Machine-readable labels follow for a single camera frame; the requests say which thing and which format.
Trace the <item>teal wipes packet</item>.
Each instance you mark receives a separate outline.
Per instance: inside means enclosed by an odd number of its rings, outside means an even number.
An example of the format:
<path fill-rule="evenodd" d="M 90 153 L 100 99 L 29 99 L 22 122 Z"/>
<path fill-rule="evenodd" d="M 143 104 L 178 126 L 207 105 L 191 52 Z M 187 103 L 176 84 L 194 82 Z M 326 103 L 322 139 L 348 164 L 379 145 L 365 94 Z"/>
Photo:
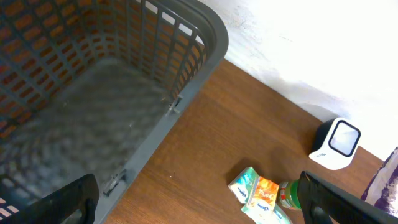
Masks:
<path fill-rule="evenodd" d="M 292 224 L 291 219 L 278 205 L 270 213 L 261 212 L 247 206 L 243 206 L 241 211 L 252 219 L 255 224 Z"/>

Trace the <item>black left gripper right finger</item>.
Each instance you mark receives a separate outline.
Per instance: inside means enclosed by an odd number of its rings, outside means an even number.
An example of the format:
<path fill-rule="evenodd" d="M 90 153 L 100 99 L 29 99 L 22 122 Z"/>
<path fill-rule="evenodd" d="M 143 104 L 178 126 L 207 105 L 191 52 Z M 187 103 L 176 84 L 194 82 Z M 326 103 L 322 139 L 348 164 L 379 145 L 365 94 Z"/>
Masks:
<path fill-rule="evenodd" d="M 306 224 L 397 224 L 397 217 L 310 172 L 301 173 L 297 195 Z"/>

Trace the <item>red purple snack packet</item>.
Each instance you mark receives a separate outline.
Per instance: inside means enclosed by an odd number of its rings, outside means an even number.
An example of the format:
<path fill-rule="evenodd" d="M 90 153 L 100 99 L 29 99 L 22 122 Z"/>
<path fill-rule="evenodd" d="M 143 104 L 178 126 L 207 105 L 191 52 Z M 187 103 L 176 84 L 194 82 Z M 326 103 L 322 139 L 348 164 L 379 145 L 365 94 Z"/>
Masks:
<path fill-rule="evenodd" d="M 371 179 L 361 200 L 397 217 L 397 148 Z"/>

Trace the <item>orange tissue pack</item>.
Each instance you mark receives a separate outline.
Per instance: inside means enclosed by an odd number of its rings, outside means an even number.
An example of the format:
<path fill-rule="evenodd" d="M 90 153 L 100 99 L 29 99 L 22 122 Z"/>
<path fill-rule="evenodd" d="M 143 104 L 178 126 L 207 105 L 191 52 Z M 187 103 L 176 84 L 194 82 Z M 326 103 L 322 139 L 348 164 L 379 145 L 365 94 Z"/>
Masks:
<path fill-rule="evenodd" d="M 251 195 L 246 202 L 247 208 L 264 213 L 272 212 L 275 207 L 278 191 L 278 184 L 261 176 L 258 177 L 251 190 Z"/>

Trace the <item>green lid jar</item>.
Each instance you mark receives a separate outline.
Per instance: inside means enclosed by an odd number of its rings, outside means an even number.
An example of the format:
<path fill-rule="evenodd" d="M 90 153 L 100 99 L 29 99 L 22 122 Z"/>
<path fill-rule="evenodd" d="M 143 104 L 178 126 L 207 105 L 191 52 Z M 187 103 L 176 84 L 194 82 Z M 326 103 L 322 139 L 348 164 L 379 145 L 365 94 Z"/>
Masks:
<path fill-rule="evenodd" d="M 287 209 L 301 210 L 297 194 L 298 186 L 298 180 L 280 183 L 277 201 Z"/>

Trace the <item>teal tissue pack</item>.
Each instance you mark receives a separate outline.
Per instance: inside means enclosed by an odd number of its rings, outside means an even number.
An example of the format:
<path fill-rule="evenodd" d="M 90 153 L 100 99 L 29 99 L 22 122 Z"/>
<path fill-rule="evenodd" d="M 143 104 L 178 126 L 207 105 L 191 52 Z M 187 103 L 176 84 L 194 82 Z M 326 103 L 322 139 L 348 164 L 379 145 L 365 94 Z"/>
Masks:
<path fill-rule="evenodd" d="M 246 167 L 228 184 L 228 188 L 241 204 L 245 204 L 258 178 L 259 175 L 253 167 Z"/>

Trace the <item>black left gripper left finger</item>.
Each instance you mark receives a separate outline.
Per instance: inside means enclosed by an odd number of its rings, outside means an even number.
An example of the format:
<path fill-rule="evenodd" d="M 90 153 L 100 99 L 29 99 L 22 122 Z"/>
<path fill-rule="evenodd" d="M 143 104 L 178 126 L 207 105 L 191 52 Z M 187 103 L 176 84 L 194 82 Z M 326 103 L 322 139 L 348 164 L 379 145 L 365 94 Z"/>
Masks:
<path fill-rule="evenodd" d="M 6 174 L 1 175 L 1 223 L 93 223 L 100 192 L 86 174 L 38 198 Z"/>

